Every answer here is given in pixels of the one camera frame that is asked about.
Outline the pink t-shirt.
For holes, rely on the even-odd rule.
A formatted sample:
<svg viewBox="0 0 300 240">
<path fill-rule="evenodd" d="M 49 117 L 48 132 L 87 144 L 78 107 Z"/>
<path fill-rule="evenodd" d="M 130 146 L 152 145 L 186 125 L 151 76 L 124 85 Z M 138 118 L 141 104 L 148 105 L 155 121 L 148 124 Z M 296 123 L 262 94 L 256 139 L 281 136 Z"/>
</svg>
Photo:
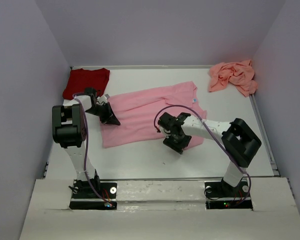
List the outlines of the pink t-shirt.
<svg viewBox="0 0 300 240">
<path fill-rule="evenodd" d="M 164 135 L 155 129 L 154 119 L 167 106 L 173 105 L 165 111 L 175 117 L 191 113 L 178 105 L 193 109 L 203 119 L 207 117 L 207 112 L 199 105 L 197 86 L 192 81 L 114 95 L 109 103 L 120 125 L 100 125 L 104 148 L 163 138 Z"/>
</svg>

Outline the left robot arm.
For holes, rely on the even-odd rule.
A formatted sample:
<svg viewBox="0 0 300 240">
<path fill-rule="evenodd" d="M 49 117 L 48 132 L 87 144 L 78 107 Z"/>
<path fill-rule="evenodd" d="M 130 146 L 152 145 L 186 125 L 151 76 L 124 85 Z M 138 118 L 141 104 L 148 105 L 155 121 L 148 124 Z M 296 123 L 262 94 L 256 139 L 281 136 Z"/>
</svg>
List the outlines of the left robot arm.
<svg viewBox="0 0 300 240">
<path fill-rule="evenodd" d="M 89 130 L 87 113 L 99 117 L 103 125 L 119 126 L 109 102 L 108 94 L 87 87 L 72 95 L 72 100 L 52 107 L 52 138 L 68 154 L 76 171 L 76 183 L 70 189 L 74 194 L 104 199 L 97 170 L 88 157 Z"/>
</svg>

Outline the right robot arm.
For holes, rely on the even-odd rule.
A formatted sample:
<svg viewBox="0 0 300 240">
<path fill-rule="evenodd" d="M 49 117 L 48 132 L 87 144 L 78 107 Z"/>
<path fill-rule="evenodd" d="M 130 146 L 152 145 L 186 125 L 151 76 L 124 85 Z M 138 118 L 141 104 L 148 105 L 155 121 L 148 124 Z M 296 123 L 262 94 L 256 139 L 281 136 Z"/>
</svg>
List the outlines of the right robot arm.
<svg viewBox="0 0 300 240">
<path fill-rule="evenodd" d="M 230 163 L 215 188 L 225 196 L 232 196 L 238 191 L 246 169 L 262 145 L 259 137 L 241 118 L 220 122 L 200 119 L 185 112 L 177 117 L 165 112 L 157 124 L 158 132 L 165 136 L 163 144 L 179 154 L 190 146 L 194 137 L 213 140 L 225 151 Z"/>
</svg>

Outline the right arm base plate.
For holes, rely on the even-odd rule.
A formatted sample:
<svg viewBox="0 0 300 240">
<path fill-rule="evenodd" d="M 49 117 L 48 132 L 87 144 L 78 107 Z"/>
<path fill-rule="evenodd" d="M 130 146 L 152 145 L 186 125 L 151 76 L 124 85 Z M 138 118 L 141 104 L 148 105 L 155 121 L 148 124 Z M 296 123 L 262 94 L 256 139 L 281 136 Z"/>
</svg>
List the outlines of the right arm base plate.
<svg viewBox="0 0 300 240">
<path fill-rule="evenodd" d="M 204 183 L 205 206 L 207 210 L 252 210 L 253 204 L 249 192 L 250 185 L 241 180 L 236 187 L 220 181 Z"/>
</svg>

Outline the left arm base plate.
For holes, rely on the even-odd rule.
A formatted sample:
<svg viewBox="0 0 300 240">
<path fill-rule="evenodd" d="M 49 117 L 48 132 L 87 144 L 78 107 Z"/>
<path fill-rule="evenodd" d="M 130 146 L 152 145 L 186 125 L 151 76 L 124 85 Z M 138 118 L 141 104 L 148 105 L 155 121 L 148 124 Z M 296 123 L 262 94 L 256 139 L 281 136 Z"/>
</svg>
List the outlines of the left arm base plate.
<svg viewBox="0 0 300 240">
<path fill-rule="evenodd" d="M 100 183 L 100 191 L 97 196 L 87 182 L 84 182 L 79 188 L 79 181 L 75 181 L 72 186 L 68 186 L 71 190 L 71 198 L 69 208 L 71 210 L 116 210 L 117 209 L 117 190 L 118 184 L 111 181 L 102 181 Z"/>
</svg>

